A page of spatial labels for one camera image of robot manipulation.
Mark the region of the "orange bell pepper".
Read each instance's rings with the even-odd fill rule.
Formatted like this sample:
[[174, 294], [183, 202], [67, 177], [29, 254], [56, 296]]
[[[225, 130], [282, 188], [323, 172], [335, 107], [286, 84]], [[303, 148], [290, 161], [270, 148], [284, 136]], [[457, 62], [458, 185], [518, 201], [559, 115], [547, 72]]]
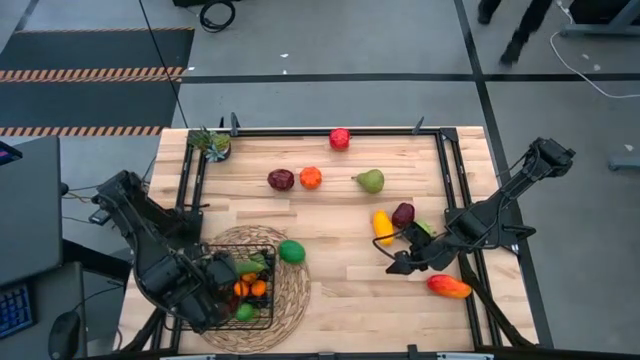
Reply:
[[305, 167], [299, 173], [301, 185], [307, 190], [317, 189], [322, 184], [322, 173], [316, 167]]

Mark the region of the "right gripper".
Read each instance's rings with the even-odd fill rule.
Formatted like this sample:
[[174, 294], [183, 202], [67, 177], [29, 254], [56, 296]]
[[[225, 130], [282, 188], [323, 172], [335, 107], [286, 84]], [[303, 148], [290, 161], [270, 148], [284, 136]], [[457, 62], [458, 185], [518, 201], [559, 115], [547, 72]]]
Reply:
[[394, 262], [386, 269], [387, 274], [412, 274], [417, 268], [446, 268], [456, 257], [458, 250], [443, 241], [429, 244], [413, 244], [406, 250], [393, 254]]

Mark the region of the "orange tangerine bunch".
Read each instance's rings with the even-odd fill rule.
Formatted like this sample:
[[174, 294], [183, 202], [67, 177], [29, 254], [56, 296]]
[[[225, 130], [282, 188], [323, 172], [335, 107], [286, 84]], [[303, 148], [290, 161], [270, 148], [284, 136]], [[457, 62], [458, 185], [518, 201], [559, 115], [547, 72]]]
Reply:
[[262, 280], [256, 280], [253, 283], [238, 281], [233, 287], [234, 294], [240, 297], [261, 297], [266, 294], [267, 290], [267, 283]]

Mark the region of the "black computer mouse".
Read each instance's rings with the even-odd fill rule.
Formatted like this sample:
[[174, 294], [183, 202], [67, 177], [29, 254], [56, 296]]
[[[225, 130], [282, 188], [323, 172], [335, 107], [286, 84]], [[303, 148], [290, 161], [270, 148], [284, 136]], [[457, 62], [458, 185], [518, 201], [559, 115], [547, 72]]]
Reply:
[[78, 350], [80, 316], [75, 311], [59, 315], [49, 332], [48, 355], [51, 360], [71, 360]]

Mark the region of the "large green lime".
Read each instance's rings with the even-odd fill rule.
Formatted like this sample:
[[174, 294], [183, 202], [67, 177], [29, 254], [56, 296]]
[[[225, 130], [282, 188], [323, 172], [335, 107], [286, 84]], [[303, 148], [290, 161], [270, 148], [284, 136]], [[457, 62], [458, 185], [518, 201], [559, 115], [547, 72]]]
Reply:
[[278, 246], [280, 258], [289, 264], [300, 264], [305, 261], [305, 248], [294, 240], [284, 240]]

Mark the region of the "green pear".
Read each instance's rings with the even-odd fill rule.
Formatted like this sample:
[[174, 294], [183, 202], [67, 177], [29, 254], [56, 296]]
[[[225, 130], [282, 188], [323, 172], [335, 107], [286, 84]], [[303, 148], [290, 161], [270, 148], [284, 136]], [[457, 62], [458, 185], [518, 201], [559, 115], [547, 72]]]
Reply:
[[372, 169], [353, 177], [353, 180], [367, 193], [376, 194], [383, 190], [384, 174], [379, 169]]

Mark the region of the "gray metal foot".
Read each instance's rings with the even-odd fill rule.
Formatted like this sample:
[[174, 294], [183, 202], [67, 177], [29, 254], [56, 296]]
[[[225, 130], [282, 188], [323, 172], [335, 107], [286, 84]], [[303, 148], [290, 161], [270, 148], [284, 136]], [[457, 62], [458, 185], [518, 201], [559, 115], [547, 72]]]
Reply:
[[611, 171], [622, 169], [640, 170], [640, 156], [612, 156], [608, 160]]

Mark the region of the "yellow mango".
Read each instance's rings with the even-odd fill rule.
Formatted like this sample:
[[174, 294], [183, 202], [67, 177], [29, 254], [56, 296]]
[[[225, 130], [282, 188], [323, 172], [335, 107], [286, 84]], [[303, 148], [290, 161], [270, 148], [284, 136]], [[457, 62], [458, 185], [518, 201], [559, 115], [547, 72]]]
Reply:
[[373, 215], [373, 229], [375, 239], [383, 246], [390, 246], [394, 241], [394, 226], [384, 210], [378, 210]]

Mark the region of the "green cucumber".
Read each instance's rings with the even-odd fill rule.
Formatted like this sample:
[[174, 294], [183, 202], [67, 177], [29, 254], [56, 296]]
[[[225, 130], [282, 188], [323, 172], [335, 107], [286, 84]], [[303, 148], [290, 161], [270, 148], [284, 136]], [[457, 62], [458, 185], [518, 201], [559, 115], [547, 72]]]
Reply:
[[243, 276], [251, 273], [260, 273], [263, 270], [268, 270], [269, 267], [260, 262], [245, 260], [236, 262], [235, 269], [238, 275]]

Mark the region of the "small screen device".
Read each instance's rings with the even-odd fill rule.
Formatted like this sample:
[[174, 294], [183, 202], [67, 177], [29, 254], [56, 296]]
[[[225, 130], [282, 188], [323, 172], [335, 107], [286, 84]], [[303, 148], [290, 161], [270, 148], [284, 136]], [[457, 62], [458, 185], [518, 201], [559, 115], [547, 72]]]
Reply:
[[23, 154], [18, 149], [0, 141], [0, 166], [20, 160]]

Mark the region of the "black hazard striped floor mat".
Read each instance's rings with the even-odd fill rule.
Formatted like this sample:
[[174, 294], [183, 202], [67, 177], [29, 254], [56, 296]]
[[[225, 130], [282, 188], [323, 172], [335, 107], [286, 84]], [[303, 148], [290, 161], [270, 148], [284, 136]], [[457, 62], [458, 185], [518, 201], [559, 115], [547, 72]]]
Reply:
[[0, 51], [0, 136], [154, 136], [171, 126], [190, 27], [24, 30]]

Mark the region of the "potted succulent plant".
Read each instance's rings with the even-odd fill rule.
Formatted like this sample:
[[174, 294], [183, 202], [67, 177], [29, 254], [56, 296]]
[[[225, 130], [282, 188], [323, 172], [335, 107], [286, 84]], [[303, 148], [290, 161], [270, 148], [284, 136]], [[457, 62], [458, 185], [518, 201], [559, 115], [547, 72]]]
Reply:
[[197, 148], [208, 162], [222, 162], [231, 155], [231, 136], [206, 127], [191, 131], [188, 143]]

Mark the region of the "red orange mango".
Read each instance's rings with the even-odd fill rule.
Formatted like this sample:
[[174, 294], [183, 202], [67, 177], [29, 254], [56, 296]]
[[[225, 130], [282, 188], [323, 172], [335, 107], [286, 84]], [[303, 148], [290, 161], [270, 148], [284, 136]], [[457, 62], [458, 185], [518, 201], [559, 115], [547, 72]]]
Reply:
[[450, 275], [433, 275], [426, 281], [427, 288], [437, 295], [465, 299], [472, 293], [472, 288]]

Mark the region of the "gray table frame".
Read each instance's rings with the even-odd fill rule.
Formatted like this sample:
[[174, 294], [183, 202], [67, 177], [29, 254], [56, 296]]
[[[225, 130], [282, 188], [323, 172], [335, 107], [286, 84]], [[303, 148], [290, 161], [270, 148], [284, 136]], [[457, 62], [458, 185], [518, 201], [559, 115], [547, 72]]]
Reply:
[[640, 0], [573, 0], [561, 36], [640, 36]]

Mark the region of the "person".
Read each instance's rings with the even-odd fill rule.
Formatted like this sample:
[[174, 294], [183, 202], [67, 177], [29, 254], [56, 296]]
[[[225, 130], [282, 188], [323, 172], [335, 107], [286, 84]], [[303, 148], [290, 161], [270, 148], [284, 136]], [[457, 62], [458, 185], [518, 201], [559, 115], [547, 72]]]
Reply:
[[[488, 25], [501, 2], [502, 0], [481, 0], [478, 5], [477, 21], [482, 25]], [[501, 65], [510, 67], [518, 62], [522, 49], [531, 35], [541, 27], [552, 2], [553, 0], [531, 0], [500, 57]]]

